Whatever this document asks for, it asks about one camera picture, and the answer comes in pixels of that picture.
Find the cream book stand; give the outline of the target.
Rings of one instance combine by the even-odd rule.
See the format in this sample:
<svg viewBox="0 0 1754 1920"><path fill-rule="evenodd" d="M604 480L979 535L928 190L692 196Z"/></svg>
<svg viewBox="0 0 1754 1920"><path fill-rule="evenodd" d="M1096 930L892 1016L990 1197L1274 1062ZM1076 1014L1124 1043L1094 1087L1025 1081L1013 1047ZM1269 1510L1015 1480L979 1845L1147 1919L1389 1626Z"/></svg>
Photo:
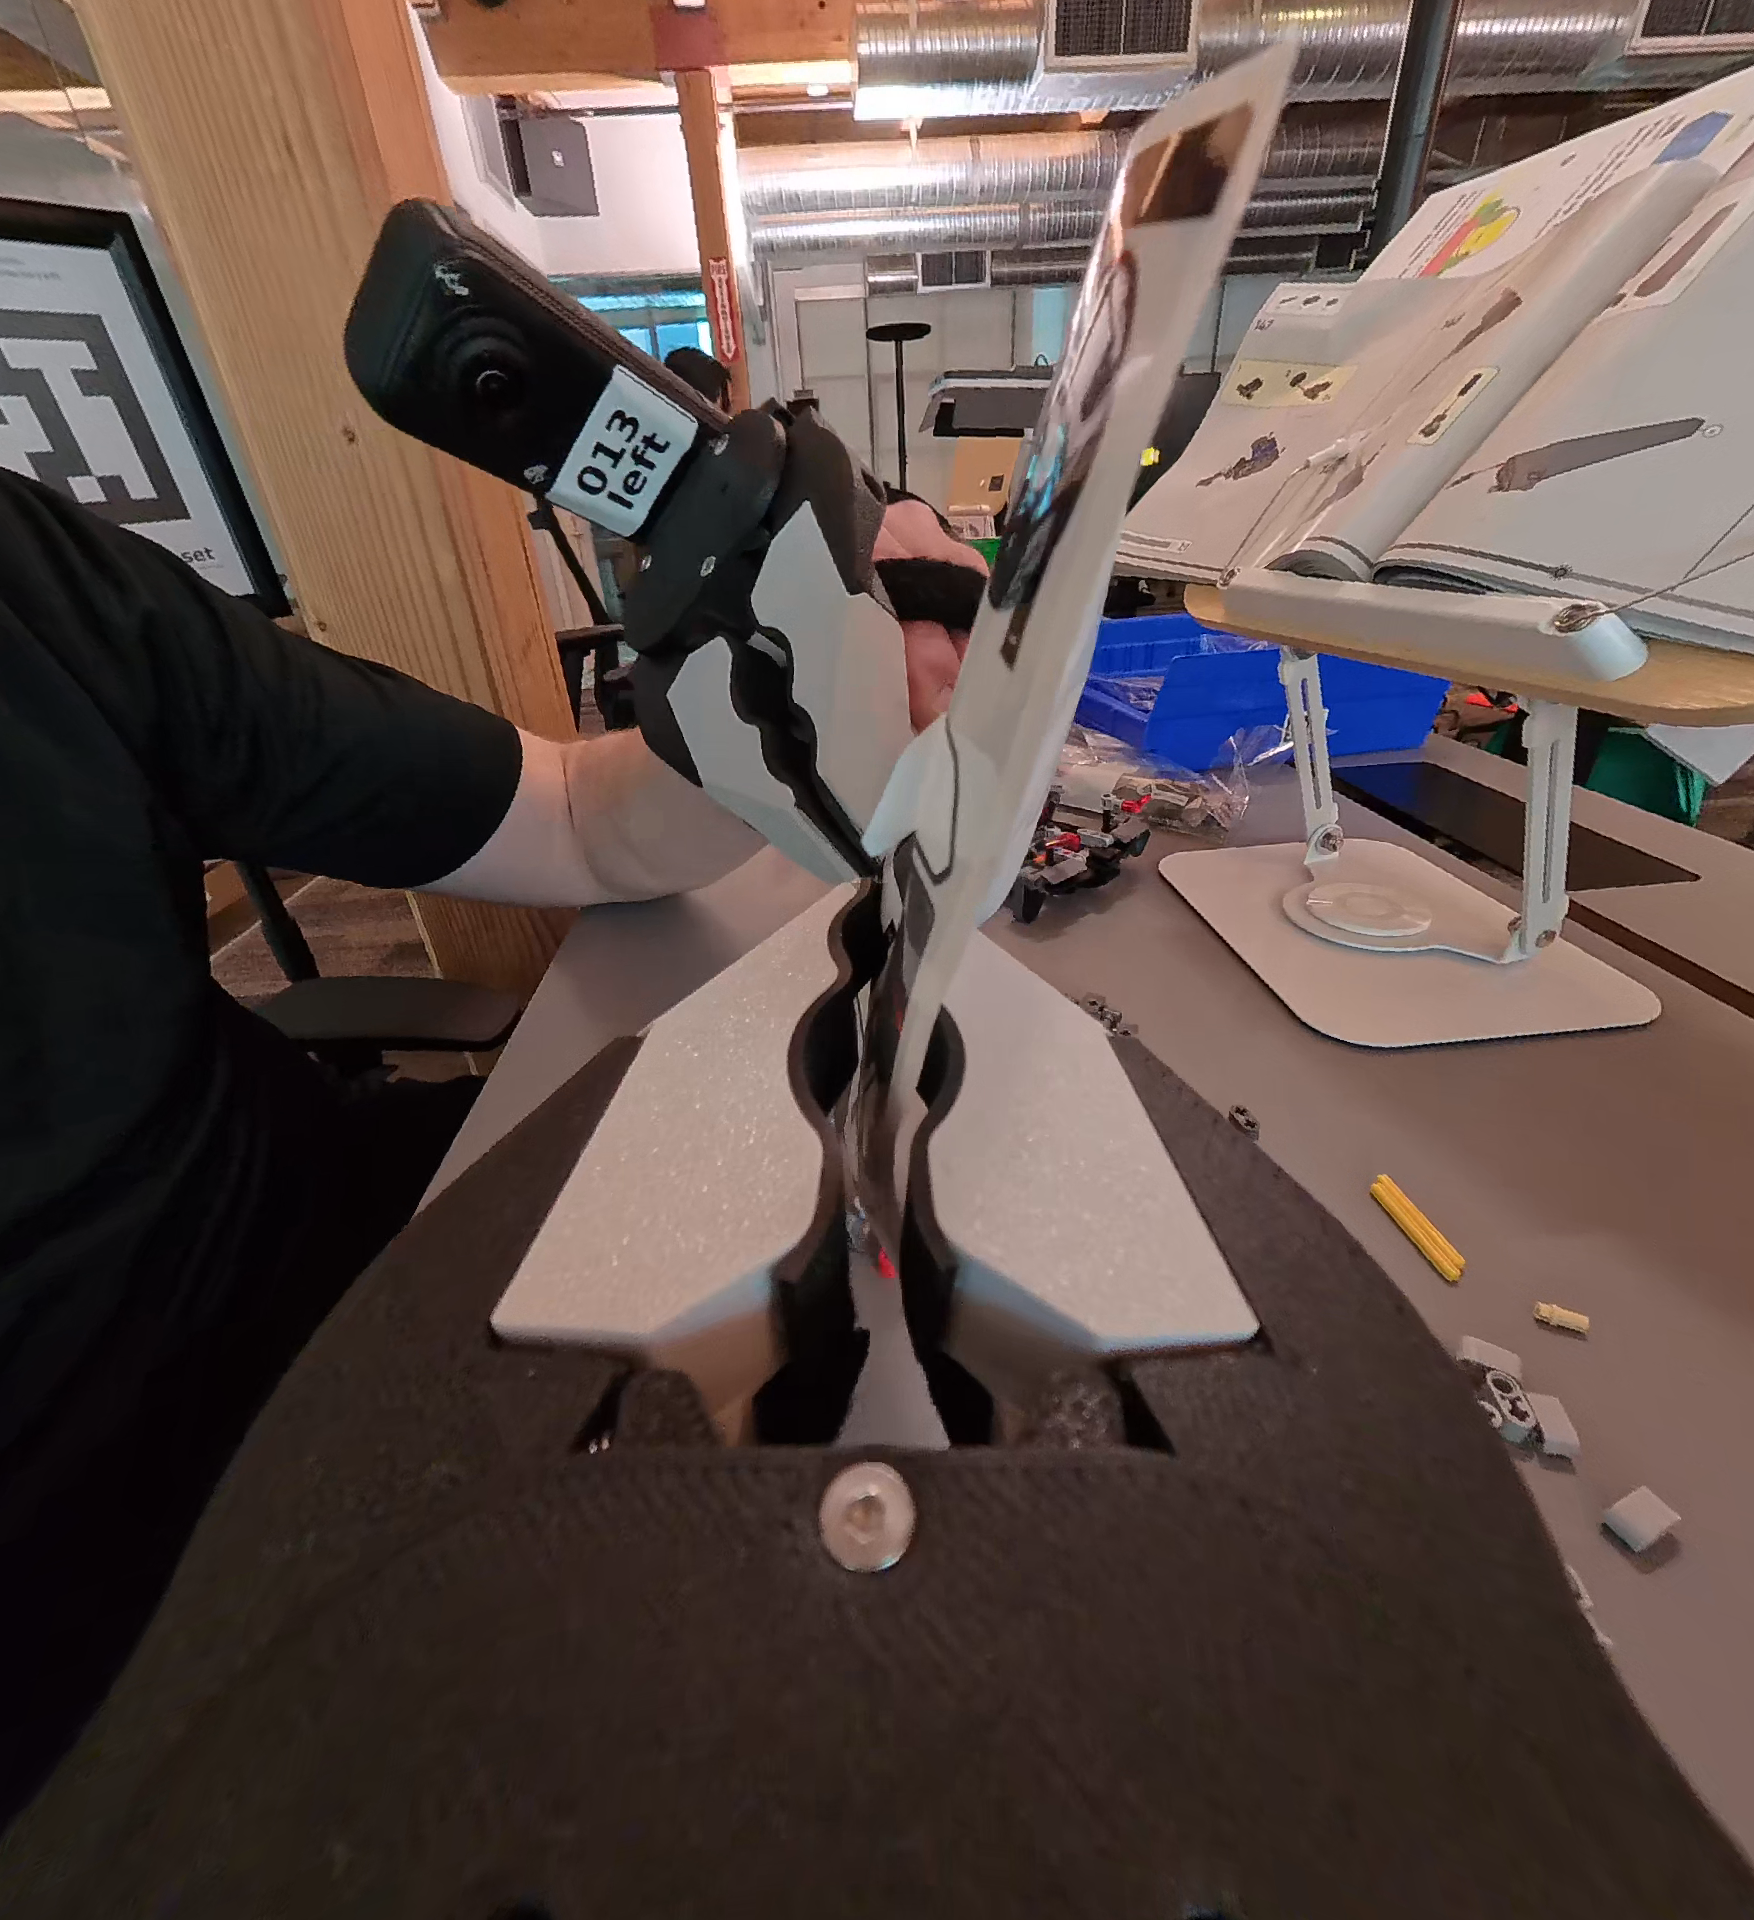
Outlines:
<svg viewBox="0 0 1754 1920"><path fill-rule="evenodd" d="M1329 1038L1418 1049L1657 1021L1657 994L1565 948L1582 708L1635 720L1754 723L1754 656L1643 640L1615 612L1534 594L1392 588L1249 568L1185 605L1278 644L1303 840L1185 852L1162 880ZM1320 660L1429 667L1525 704L1519 901L1506 905L1410 848L1341 827Z"/></svg>

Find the open instruction booklet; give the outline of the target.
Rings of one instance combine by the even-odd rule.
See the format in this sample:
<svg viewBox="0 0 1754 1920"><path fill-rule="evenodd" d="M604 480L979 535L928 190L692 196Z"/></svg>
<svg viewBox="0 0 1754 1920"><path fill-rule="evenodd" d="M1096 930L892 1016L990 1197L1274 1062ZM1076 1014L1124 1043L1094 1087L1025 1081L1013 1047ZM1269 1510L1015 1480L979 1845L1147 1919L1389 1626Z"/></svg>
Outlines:
<svg viewBox="0 0 1754 1920"><path fill-rule="evenodd" d="M1573 597L1754 653L1754 66L1287 283L1118 573Z"/></svg>

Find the yellow axle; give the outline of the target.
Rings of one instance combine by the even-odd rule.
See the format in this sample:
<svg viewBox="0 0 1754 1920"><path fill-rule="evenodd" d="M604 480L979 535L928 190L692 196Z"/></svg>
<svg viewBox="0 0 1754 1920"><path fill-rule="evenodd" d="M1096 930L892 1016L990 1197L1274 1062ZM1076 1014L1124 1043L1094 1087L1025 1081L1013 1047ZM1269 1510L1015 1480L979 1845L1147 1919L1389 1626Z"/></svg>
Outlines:
<svg viewBox="0 0 1754 1920"><path fill-rule="evenodd" d="M1466 1257L1462 1250L1434 1224L1434 1221L1418 1209L1410 1194L1399 1187L1391 1176L1379 1174L1371 1182L1371 1199L1379 1209L1389 1216L1389 1221L1403 1233L1403 1237L1418 1250L1418 1257L1425 1260L1437 1276L1455 1286L1466 1274Z"/></svg>

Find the black wall speaker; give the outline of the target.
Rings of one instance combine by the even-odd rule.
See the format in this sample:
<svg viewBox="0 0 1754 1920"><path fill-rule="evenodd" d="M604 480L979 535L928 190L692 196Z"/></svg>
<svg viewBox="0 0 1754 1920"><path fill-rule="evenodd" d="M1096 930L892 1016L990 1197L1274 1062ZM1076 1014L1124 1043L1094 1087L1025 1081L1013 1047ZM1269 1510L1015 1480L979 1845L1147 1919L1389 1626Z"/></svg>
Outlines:
<svg viewBox="0 0 1754 1920"><path fill-rule="evenodd" d="M587 124L495 98L501 161L514 198L540 219L600 216Z"/></svg>

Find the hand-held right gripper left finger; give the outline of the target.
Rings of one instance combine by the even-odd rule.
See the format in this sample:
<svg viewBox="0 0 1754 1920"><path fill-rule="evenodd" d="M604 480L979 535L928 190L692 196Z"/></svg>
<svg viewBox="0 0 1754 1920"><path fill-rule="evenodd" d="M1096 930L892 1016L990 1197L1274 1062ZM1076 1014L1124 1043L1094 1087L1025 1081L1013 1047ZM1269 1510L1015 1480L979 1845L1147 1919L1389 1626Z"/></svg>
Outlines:
<svg viewBox="0 0 1754 1920"><path fill-rule="evenodd" d="M683 1373L768 1445L835 1441L867 1354L835 1107L878 957L874 886L836 887L578 1070L591 1127L493 1335Z"/></svg>

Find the person's left hand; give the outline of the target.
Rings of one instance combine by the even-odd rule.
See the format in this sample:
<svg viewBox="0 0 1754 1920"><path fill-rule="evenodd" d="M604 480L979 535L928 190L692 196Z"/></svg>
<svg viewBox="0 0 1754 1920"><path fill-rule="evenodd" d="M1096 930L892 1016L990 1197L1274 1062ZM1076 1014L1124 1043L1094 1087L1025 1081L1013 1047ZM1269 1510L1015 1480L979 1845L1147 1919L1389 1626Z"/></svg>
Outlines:
<svg viewBox="0 0 1754 1920"><path fill-rule="evenodd" d="M874 539L873 560L938 563L947 568L963 568L981 583L988 581L986 559L967 543L955 541L938 513L914 494L897 494L886 504ZM969 627L965 624L953 627L947 622L928 617L903 617L901 613L897 619L910 725L914 733L926 733L949 705L967 652Z"/></svg>

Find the sticker sheet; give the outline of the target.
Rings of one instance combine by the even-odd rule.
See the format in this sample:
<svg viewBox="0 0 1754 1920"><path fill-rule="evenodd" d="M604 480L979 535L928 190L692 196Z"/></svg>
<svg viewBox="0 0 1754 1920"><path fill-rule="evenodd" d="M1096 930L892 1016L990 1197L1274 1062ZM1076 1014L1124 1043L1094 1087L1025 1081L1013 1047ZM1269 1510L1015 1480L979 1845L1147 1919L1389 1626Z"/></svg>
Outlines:
<svg viewBox="0 0 1754 1920"><path fill-rule="evenodd" d="M888 957L864 1021L858 1190L903 1264L919 1074L977 924L1007 896L1054 779L1094 646L1141 451L1261 172L1296 47L1193 83L1141 124L943 715L892 769L870 852L884 857Z"/></svg>

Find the black floor lamp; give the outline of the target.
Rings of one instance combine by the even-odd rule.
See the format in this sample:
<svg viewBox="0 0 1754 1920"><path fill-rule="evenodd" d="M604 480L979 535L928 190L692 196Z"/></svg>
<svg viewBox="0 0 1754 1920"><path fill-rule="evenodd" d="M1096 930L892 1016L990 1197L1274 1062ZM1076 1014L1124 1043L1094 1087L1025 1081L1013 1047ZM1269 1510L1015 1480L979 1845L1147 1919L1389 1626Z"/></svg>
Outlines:
<svg viewBox="0 0 1754 1920"><path fill-rule="evenodd" d="M894 486L910 488L910 415L906 415L906 380L904 349L924 341L931 333L929 322L916 319L882 321L864 328L864 339L873 346L891 351L891 395L892 395L892 466Z"/></svg>

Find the green plastic bin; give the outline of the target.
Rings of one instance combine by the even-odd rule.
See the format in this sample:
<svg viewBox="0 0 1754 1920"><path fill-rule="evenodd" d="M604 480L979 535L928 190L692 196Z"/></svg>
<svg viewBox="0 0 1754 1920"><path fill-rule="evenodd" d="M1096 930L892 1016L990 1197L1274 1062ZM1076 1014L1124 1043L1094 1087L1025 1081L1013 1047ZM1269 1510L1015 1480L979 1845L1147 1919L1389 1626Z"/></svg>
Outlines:
<svg viewBox="0 0 1754 1920"><path fill-rule="evenodd" d="M1573 774L1578 786L1643 812L1693 827L1705 805L1705 774L1676 758L1645 728L1582 711Z"/></svg>

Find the black framed marker sign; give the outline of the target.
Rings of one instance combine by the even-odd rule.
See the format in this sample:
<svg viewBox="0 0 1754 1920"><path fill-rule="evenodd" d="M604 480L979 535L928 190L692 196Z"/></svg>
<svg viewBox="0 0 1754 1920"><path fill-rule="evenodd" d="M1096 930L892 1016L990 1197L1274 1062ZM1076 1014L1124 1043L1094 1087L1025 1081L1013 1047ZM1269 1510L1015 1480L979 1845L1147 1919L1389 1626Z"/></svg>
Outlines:
<svg viewBox="0 0 1754 1920"><path fill-rule="evenodd" d="M288 613L126 212L0 198L0 468L166 546L260 612Z"/></svg>

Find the partly built toy car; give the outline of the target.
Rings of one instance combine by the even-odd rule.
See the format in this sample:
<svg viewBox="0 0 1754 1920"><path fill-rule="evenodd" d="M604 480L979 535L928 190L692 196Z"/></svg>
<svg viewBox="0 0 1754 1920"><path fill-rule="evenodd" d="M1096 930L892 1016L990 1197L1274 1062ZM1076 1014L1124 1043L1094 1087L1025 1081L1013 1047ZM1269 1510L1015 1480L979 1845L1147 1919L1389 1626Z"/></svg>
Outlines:
<svg viewBox="0 0 1754 1920"><path fill-rule="evenodd" d="M1144 806L1144 799L1118 790L1071 796L1063 780L1052 780L1007 889L1011 920L1030 925L1049 901L1110 884L1149 843Z"/></svg>

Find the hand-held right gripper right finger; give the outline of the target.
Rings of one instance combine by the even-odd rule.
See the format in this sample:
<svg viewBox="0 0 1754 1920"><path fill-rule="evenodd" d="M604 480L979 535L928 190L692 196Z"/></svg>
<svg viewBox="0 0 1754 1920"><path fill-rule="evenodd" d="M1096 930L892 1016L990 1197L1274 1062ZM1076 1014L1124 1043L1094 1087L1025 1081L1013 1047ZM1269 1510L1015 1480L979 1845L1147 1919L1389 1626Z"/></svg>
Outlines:
<svg viewBox="0 0 1754 1920"><path fill-rule="evenodd" d="M906 1153L906 1330L949 1441L1025 1419L1060 1370L1255 1340L1128 1074L1143 1065L1141 1047L971 937Z"/></svg>

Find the blue plastic bin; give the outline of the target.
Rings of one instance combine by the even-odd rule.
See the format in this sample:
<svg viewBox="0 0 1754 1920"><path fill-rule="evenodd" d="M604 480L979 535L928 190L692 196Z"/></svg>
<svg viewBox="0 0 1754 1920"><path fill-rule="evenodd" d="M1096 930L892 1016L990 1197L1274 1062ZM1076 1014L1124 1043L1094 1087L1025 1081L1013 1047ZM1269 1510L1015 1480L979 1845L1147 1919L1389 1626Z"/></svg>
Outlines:
<svg viewBox="0 0 1754 1920"><path fill-rule="evenodd" d="M1100 624L1076 727L1122 740L1191 773L1231 764L1231 740L1263 748L1281 736L1289 698L1280 653L1208 627L1185 612ZM1320 657L1329 751L1334 758L1418 748L1450 683L1413 669Z"/></svg>

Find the small labelled clear bag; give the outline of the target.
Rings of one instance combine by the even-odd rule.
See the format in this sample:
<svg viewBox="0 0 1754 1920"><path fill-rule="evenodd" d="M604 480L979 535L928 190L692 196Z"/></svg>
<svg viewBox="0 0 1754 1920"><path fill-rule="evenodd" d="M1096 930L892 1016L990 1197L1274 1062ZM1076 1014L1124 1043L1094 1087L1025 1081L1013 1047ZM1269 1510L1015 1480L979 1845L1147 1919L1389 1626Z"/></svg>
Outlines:
<svg viewBox="0 0 1754 1920"><path fill-rule="evenodd" d="M1249 780L1239 767L1190 773L1114 734L1082 727L1071 727L1065 734L1054 782L1063 811L1098 822L1137 803L1147 825L1193 834L1233 829L1251 803Z"/></svg>

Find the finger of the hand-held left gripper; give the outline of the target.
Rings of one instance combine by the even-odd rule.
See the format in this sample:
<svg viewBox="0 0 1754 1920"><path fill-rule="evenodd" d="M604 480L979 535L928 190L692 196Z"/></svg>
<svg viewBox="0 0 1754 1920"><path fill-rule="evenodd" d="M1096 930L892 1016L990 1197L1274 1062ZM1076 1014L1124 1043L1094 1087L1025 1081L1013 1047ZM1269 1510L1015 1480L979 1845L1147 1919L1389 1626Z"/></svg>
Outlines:
<svg viewBox="0 0 1754 1920"><path fill-rule="evenodd" d="M779 852L864 852L914 739L898 626L845 586L810 504L770 541L751 612L731 656L728 805Z"/></svg>
<svg viewBox="0 0 1754 1920"><path fill-rule="evenodd" d="M719 635L680 662L667 708L703 790L826 884L876 873L864 829L878 731L856 711L835 646L776 630Z"/></svg>

